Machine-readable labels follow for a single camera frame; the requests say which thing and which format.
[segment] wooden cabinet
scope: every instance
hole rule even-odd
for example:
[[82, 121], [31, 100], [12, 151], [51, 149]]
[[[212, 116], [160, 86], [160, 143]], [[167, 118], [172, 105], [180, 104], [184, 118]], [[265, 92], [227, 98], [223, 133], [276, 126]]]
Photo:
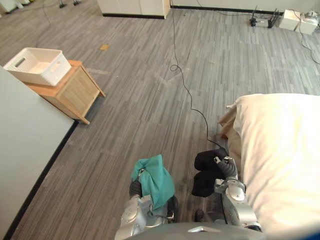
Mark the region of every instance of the wooden cabinet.
[[69, 63], [71, 69], [56, 86], [26, 85], [70, 118], [89, 124], [86, 119], [88, 110], [98, 96], [106, 95], [81, 61], [69, 60]]

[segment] power cord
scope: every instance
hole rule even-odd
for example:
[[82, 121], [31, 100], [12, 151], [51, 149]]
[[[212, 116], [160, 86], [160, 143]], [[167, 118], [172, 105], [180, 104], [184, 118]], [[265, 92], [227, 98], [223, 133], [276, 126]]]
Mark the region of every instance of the power cord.
[[314, 58], [314, 56], [313, 56], [313, 54], [312, 54], [312, 53], [313, 53], [313, 50], [312, 50], [310, 47], [304, 45], [304, 38], [305, 38], [305, 36], [304, 36], [304, 34], [301, 32], [301, 23], [302, 23], [301, 17], [299, 17], [299, 16], [296, 14], [296, 11], [295, 11], [295, 10], [291, 9], [291, 11], [293, 11], [294, 15], [295, 15], [295, 16], [299, 19], [299, 21], [300, 21], [300, 24], [299, 24], [299, 32], [300, 32], [300, 34], [301, 34], [301, 36], [302, 36], [302, 38], [301, 38], [301, 45], [302, 45], [305, 49], [308, 49], [308, 50], [310, 51], [311, 59], [312, 59], [316, 64], [319, 64], [319, 65], [320, 65], [320, 62], [318, 62], [317, 60], [315, 60], [315, 58]]
[[[196, 0], [196, 2], [199, 4], [199, 6], [201, 8], [203, 8], [203, 6], [201, 5], [201, 3], [199, 2], [199, 0]], [[217, 11], [217, 10], [213, 10], [214, 12], [217, 12], [221, 15], [226, 15], [226, 16], [251, 16], [251, 14], [249, 13], [239, 13], [239, 14], [227, 14], [227, 13], [224, 13], [224, 12], [221, 12], [221, 11]]]
[[206, 125], [206, 139], [207, 139], [209, 142], [217, 145], [219, 148], [222, 148], [222, 146], [221, 146], [220, 144], [218, 144], [217, 142], [212, 141], [212, 140], [209, 139], [209, 128], [208, 128], [208, 122], [207, 122], [207, 119], [206, 119], [205, 115], [204, 115], [201, 111], [199, 111], [198, 109], [193, 108], [192, 95], [191, 95], [189, 89], [187, 88], [187, 86], [186, 86], [186, 84], [185, 84], [184, 73], [183, 73], [181, 67], [179, 66], [179, 61], [178, 61], [177, 54], [176, 54], [176, 25], [175, 25], [175, 11], [174, 11], [174, 8], [172, 8], [172, 22], [173, 22], [173, 49], [174, 49], [174, 58], [175, 58], [176, 64], [172, 64], [172, 65], [170, 66], [170, 71], [171, 71], [171, 72], [175, 72], [175, 71], [177, 71], [178, 69], [180, 70], [181, 76], [182, 76], [182, 84], [183, 84], [185, 90], [187, 91], [187, 93], [188, 93], [189, 96], [190, 96], [190, 101], [191, 101], [191, 103], [190, 103], [190, 109], [193, 110], [193, 111], [198, 112], [198, 113], [203, 117], [203, 119], [204, 119], [204, 121], [205, 121], [205, 125]]
[[36, 47], [36, 48], [39, 46], [39, 40], [40, 40], [41, 36], [51, 27], [51, 22], [50, 22], [49, 17], [48, 17], [48, 15], [47, 15], [47, 13], [46, 13], [46, 10], [45, 10], [45, 1], [46, 1], [46, 0], [43, 0], [43, 1], [42, 1], [42, 11], [43, 11], [43, 13], [44, 13], [44, 15], [45, 15], [45, 17], [46, 17], [46, 20], [48, 21], [49, 26], [48, 26], [46, 29], [44, 29], [44, 30], [38, 35], [38, 38], [37, 38], [36, 44], [35, 44], [35, 47]]

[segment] gray carpet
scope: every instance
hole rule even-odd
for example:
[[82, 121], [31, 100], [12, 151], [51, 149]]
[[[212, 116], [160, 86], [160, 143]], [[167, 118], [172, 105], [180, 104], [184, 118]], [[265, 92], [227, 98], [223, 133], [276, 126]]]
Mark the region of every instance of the gray carpet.
[[[46, 1], [46, 5], [56, 1]], [[41, 6], [36, 1], [28, 8]], [[109, 240], [128, 200], [130, 174], [140, 158], [162, 154], [180, 203], [179, 221], [214, 209], [219, 198], [191, 195], [193, 161], [212, 149], [205, 122], [190, 111], [174, 64], [172, 13], [166, 20], [102, 17], [94, 0], [66, 8], [14, 12], [0, 19], [0, 64], [24, 47], [61, 49], [83, 61], [106, 93], [79, 124], [52, 166], [14, 239]], [[219, 138], [226, 105], [253, 93], [320, 94], [319, 66], [301, 47], [300, 34], [248, 26], [249, 16], [175, 9], [176, 52], [194, 107], [203, 111], [209, 137]], [[306, 41], [320, 56], [319, 36]], [[110, 48], [101, 51], [102, 44]]]

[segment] teal cloth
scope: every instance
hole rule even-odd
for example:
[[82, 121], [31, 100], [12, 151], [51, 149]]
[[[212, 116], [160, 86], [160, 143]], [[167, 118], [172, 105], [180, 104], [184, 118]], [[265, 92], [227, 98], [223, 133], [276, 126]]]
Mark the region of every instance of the teal cloth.
[[136, 180], [140, 170], [144, 169], [139, 177], [142, 186], [142, 196], [151, 195], [153, 209], [164, 206], [175, 194], [174, 182], [162, 163], [162, 155], [140, 159], [131, 174], [132, 181]]

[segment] plastic storage basket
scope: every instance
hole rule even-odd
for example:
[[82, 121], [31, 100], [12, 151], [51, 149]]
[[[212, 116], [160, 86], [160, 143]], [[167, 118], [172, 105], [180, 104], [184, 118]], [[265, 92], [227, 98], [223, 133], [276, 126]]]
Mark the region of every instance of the plastic storage basket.
[[61, 50], [26, 47], [3, 68], [22, 82], [55, 86], [71, 65]]

